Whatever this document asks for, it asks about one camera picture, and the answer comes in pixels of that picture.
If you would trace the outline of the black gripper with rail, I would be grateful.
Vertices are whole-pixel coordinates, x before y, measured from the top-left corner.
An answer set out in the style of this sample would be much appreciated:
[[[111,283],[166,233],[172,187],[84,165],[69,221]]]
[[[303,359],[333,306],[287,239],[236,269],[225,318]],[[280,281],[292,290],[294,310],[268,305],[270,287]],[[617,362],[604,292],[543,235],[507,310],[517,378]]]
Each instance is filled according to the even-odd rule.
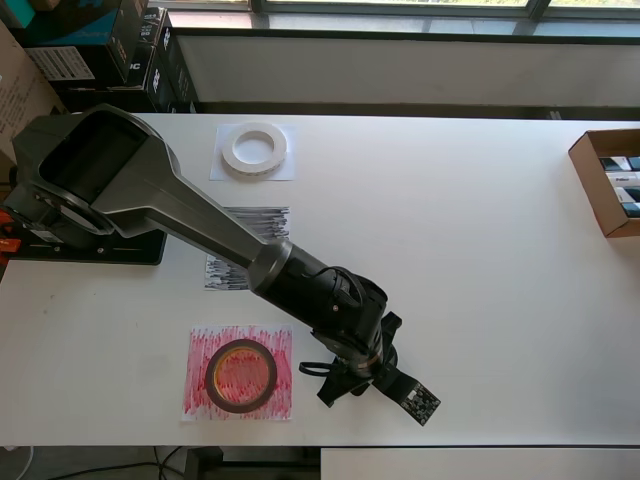
[[[389,312],[381,321],[384,365],[396,367],[398,354],[393,346],[393,339],[396,331],[402,325],[402,319],[395,313]],[[362,395],[374,380],[381,377],[381,375],[373,379],[358,377],[339,357],[335,357],[330,364],[323,364],[322,368],[326,368],[328,373],[325,375],[324,383],[317,396],[327,407],[331,407],[337,399],[346,394]]]

